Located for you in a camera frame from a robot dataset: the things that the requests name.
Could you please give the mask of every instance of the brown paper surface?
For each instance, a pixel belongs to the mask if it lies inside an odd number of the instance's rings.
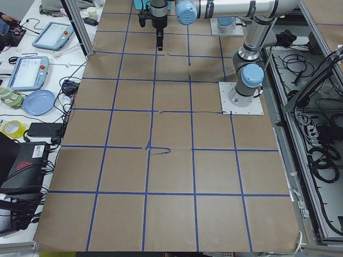
[[[343,42],[343,1],[303,0],[331,51]]]
[[[171,16],[155,55],[155,30],[139,27],[131,1],[104,12],[40,250],[292,252],[297,222],[265,106],[263,116],[221,113],[218,82],[237,80],[244,39]]]

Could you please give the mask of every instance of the roll of tape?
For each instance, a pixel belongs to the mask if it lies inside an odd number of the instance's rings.
[[[10,138],[21,138],[26,130],[26,127],[17,120],[6,122],[2,128],[2,133]]]

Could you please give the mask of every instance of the person's hand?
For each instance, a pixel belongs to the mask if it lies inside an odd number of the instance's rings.
[[[7,14],[3,14],[3,15],[1,15],[1,18],[4,21],[9,21],[9,22],[16,21],[19,24],[19,20],[17,18],[13,17],[13,16],[9,16]]]

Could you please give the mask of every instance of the paper cup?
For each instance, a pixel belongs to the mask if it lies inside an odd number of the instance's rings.
[[[88,7],[87,12],[90,17],[96,17],[96,8],[95,7]]]

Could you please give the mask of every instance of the screen display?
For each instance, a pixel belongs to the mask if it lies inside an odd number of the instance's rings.
[[[66,25],[52,23],[36,43],[53,47],[67,29]]]
[[[41,58],[20,60],[12,87],[33,87],[41,63]]]

